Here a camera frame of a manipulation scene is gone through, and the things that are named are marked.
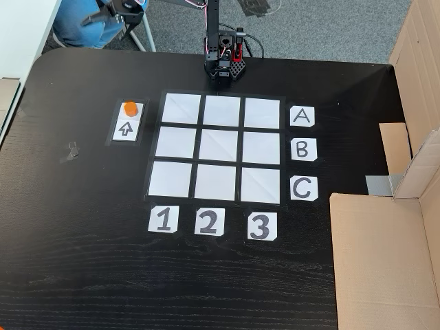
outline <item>white paper square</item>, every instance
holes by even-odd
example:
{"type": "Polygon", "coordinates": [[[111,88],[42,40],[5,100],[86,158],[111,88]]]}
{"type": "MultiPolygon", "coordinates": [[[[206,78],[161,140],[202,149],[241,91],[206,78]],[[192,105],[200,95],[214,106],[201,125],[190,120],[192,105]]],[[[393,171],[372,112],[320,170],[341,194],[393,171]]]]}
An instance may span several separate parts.
{"type": "Polygon", "coordinates": [[[318,178],[294,175],[290,178],[290,199],[314,201],[318,198],[318,178]]]}
{"type": "Polygon", "coordinates": [[[237,138],[238,132],[236,131],[202,130],[199,159],[235,162],[237,160],[237,138]]]}
{"type": "Polygon", "coordinates": [[[155,206],[151,210],[148,231],[171,234],[177,231],[178,223],[179,206],[155,206]]]}
{"type": "Polygon", "coordinates": [[[199,165],[195,198],[233,201],[235,199],[235,167],[199,165]]]}
{"type": "Polygon", "coordinates": [[[316,139],[293,139],[290,142],[291,158],[312,162],[318,158],[316,139]]]}
{"type": "Polygon", "coordinates": [[[246,168],[241,172],[241,201],[280,203],[280,171],[246,168]]]}
{"type": "Polygon", "coordinates": [[[315,124],[315,108],[294,105],[290,108],[290,126],[312,127],[315,124]]]}
{"type": "Polygon", "coordinates": [[[246,98],[245,127],[280,128],[280,101],[246,98]]]}
{"type": "Polygon", "coordinates": [[[196,129],[162,126],[156,156],[193,158],[196,129]]]}
{"type": "Polygon", "coordinates": [[[243,162],[280,164],[280,135],[278,133],[244,132],[243,162]]]}
{"type": "Polygon", "coordinates": [[[136,141],[138,137],[139,121],[116,120],[113,140],[115,141],[136,141]]]}
{"type": "Polygon", "coordinates": [[[129,115],[125,114],[124,105],[125,105],[125,102],[123,102],[121,104],[121,107],[119,109],[118,119],[140,121],[140,118],[142,117],[142,111],[143,111],[144,105],[142,103],[136,103],[137,115],[134,115],[133,117],[130,117],[129,115]]]}
{"type": "Polygon", "coordinates": [[[225,229],[224,208],[200,208],[195,218],[194,233],[198,235],[221,236],[225,229]]]}
{"type": "Polygon", "coordinates": [[[275,212],[253,212],[247,218],[247,239],[273,241],[277,236],[275,212]]]}
{"type": "Polygon", "coordinates": [[[166,94],[162,122],[196,124],[199,119],[200,95],[166,94]]]}
{"type": "Polygon", "coordinates": [[[240,98],[229,96],[206,96],[203,123],[205,125],[239,125],[240,98]]]}
{"type": "Polygon", "coordinates": [[[189,163],[154,162],[148,195],[188,197],[190,178],[189,163]]]}

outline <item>chair leg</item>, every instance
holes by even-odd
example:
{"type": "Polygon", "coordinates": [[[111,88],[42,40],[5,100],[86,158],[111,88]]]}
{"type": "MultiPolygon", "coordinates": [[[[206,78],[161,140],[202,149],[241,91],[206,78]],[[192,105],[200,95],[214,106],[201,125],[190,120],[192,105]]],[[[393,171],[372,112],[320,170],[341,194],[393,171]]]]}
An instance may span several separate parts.
{"type": "Polygon", "coordinates": [[[153,35],[151,34],[149,20],[146,19],[146,14],[142,17],[142,21],[144,22],[146,37],[148,38],[148,42],[150,43],[150,48],[152,52],[156,52],[156,45],[154,44],[153,35]]]}
{"type": "Polygon", "coordinates": [[[130,31],[130,37],[133,39],[133,41],[135,42],[135,44],[137,45],[137,48],[139,48],[139,50],[141,52],[146,52],[143,44],[140,42],[140,40],[138,39],[138,37],[136,36],[135,32],[130,31]]]}

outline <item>number 2 card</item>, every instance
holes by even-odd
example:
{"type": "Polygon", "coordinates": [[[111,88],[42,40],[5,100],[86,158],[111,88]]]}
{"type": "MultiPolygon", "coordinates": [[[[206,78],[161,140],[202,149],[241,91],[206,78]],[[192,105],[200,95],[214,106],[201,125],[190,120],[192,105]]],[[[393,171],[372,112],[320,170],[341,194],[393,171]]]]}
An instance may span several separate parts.
{"type": "Polygon", "coordinates": [[[221,236],[225,230],[224,208],[200,208],[195,218],[194,233],[221,236]]]}

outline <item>up arrow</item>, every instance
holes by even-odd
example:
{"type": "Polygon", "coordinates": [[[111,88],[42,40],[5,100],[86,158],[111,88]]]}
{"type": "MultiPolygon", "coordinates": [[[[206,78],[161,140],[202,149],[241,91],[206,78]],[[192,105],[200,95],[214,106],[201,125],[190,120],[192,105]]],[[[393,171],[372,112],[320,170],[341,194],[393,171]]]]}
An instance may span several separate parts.
{"type": "Polygon", "coordinates": [[[129,122],[126,122],[118,131],[122,132],[122,136],[127,136],[129,133],[133,132],[129,122]]]}

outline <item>orange game piece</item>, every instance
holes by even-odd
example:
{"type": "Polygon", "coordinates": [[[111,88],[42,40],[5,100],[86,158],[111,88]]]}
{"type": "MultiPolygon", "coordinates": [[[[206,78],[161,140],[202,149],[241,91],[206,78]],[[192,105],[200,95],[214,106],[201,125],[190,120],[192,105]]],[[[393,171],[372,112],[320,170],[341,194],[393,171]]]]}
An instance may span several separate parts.
{"type": "Polygon", "coordinates": [[[124,104],[125,114],[129,117],[134,117],[138,114],[138,107],[133,101],[127,101],[124,104]]]}

